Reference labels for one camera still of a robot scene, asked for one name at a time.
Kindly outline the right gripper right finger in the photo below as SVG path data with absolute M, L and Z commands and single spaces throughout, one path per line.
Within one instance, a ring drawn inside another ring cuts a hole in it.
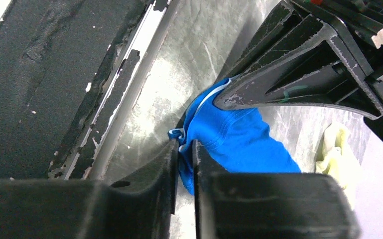
M 362 230 L 328 175 L 230 173 L 193 142 L 199 239 L 358 239 Z

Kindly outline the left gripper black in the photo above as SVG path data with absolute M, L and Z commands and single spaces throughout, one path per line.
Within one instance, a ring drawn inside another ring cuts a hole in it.
M 292 3 L 312 15 L 245 69 L 216 98 L 216 106 L 347 110 L 365 116 L 383 142 L 383 0 Z

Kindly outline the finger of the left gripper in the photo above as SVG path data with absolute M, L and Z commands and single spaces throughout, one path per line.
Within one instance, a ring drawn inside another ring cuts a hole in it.
M 301 21 L 301 15 L 294 9 L 290 1 L 280 1 L 257 29 L 238 60 L 227 70 L 224 76 L 233 77 L 242 73 Z

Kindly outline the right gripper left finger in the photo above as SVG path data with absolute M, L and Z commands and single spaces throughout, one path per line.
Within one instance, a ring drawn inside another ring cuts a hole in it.
M 0 239 L 167 239 L 175 207 L 176 141 L 107 185 L 0 180 Z

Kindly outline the blue underwear white trim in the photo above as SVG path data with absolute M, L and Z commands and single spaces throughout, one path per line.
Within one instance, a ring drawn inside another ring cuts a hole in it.
M 194 195 L 192 143 L 199 141 L 209 155 L 231 173 L 301 173 L 284 145 L 270 136 L 270 128 L 256 108 L 222 110 L 215 98 L 232 83 L 224 78 L 189 105 L 183 126 L 168 131 L 179 143 L 179 175 Z

